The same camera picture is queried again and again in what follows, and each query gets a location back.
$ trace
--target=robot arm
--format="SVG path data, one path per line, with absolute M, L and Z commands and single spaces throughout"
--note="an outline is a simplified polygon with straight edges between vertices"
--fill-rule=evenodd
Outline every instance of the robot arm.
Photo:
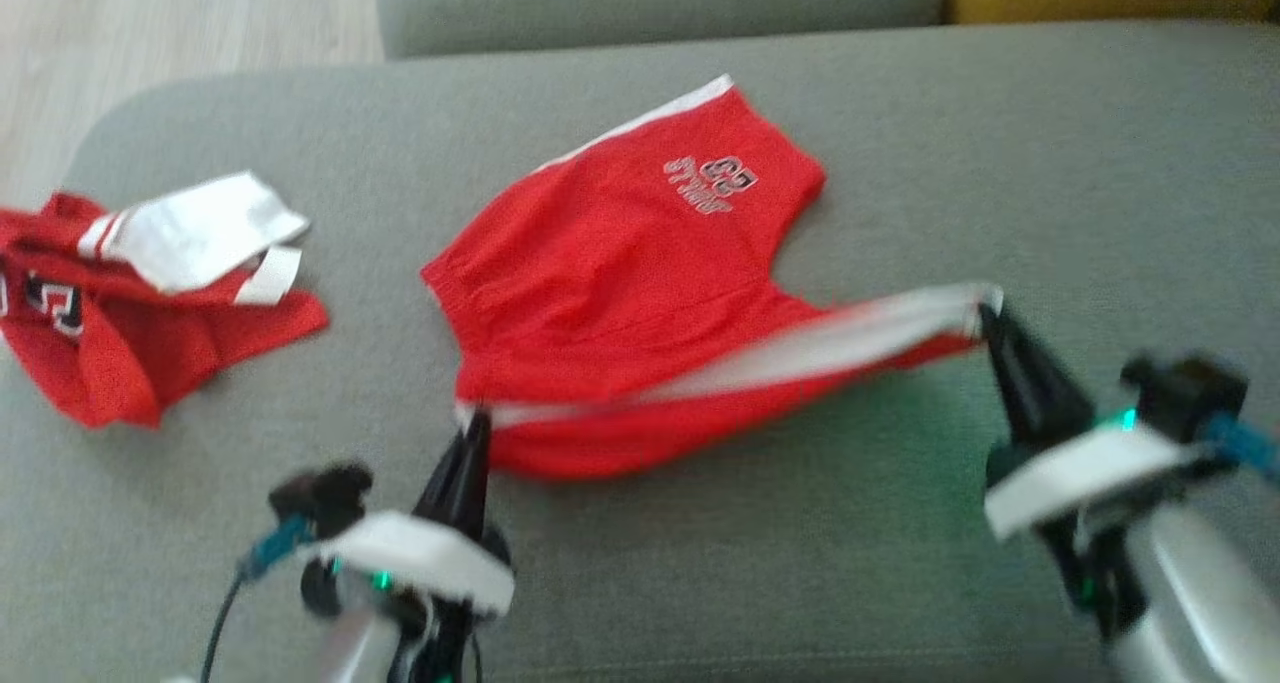
M 1208 441 L 1257 441 L 1235 423 L 1247 382 L 1202 358 L 1134 359 L 1123 379 L 1138 388 L 1137 409 L 1098 425 L 1088 396 L 1007 310 L 984 311 L 984 327 L 1012 432 L 988 459 L 997 537 L 1038 533 L 1121 680 L 1280 680 L 1280 609 L 1184 500 L 1235 468 L 1230 449 Z
M 511 554 L 485 519 L 489 418 L 457 434 L 408 513 L 365 515 L 372 476 L 358 464 L 297 475 L 275 487 L 278 518 L 312 523 L 297 554 L 307 609 L 334 619 L 316 678 L 439 683 L 463 679 L 476 624 L 506 615 Z

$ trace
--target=gray fabric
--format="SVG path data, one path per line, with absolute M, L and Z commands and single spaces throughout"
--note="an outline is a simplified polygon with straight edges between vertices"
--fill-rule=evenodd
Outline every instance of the gray fabric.
M 182 83 L 109 114 L 67 184 L 123 206 L 252 168 L 315 226 L 333 327 L 83 432 L 0 373 L 9 680 L 197 665 L 264 496 L 348 455 L 406 506 L 451 434 L 457 354 L 416 276 L 543 160 L 721 72 L 831 174 L 777 262 L 819 304 L 991 279 L 1106 405 L 1140 347 L 1210 347 L 1280 405 L 1280 29 L 928 28 L 449 58 Z M 1047 556 L 980 514 L 1001 431 L 982 356 L 892 373 L 613 482 L 498 478 L 518 561 L 494 680 L 1093 680 Z M 1275 500 L 1206 505 L 1280 588 Z M 224 680 L 305 680 L 296 572 L 232 614 Z
M 378 0 L 388 58 L 925 26 L 942 0 Z

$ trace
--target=clothing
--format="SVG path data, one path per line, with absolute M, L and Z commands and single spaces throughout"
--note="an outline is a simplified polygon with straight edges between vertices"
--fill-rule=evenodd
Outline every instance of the clothing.
M 104 258 L 115 226 L 119 215 L 73 194 L 55 194 L 37 214 L 0 210 L 0 331 L 45 396 L 79 423 L 156 427 L 212 373 L 328 324 L 307 292 L 261 295 L 271 255 L 257 270 L 160 294 L 131 265 Z
M 814 336 L 883 336 L 905 311 L 818 310 L 769 278 L 824 180 L 722 77 L 499 194 L 422 269 L 462 349 L 461 414 L 493 413 L 493 464 L 571 478 L 643 469 L 856 373 L 969 347 L 988 287 L 942 294 L 941 308 L 906 301 L 933 311 L 932 327 L 900 320 L 913 336 L 841 365 L 804 350 Z

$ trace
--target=jersey number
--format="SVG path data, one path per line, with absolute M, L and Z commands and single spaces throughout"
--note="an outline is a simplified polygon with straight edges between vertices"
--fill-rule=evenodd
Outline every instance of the jersey number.
M 703 164 L 703 178 L 710 183 L 716 193 L 721 197 L 728 194 L 736 194 L 736 192 L 745 191 L 746 188 L 755 185 L 755 173 L 750 168 L 745 168 L 741 160 L 735 156 L 728 156 L 727 159 L 713 160 L 713 162 Z
M 47 315 L 55 331 L 77 338 L 84 331 L 81 317 L 81 292 L 60 283 L 45 281 L 35 272 L 27 276 L 27 303 Z

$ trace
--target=blue cable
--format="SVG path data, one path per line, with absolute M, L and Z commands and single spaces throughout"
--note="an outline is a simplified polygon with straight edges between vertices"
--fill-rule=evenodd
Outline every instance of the blue cable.
M 237 564 L 237 572 L 248 583 L 260 581 L 271 567 L 292 555 L 293 551 L 298 550 L 298 546 L 314 540 L 311 523 L 302 515 L 293 515 L 279 528 L 253 544 Z
M 1280 443 L 1230 414 L 1213 414 L 1206 432 L 1217 443 L 1217 451 L 1229 460 L 1251 466 L 1263 478 L 1280 486 Z

